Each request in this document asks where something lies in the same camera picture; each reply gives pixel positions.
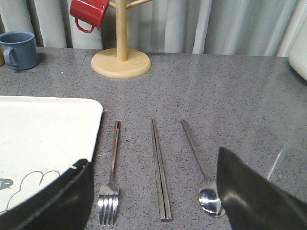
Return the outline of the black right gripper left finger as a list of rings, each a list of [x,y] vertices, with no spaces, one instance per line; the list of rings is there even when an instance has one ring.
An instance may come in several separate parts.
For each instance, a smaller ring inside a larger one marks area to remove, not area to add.
[[[35,196],[0,216],[2,230],[83,230],[94,200],[93,163],[80,159]]]

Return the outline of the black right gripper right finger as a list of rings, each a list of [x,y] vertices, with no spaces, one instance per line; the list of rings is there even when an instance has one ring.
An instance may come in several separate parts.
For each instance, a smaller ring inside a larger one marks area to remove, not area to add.
[[[307,205],[220,147],[217,190],[234,230],[305,230]]]

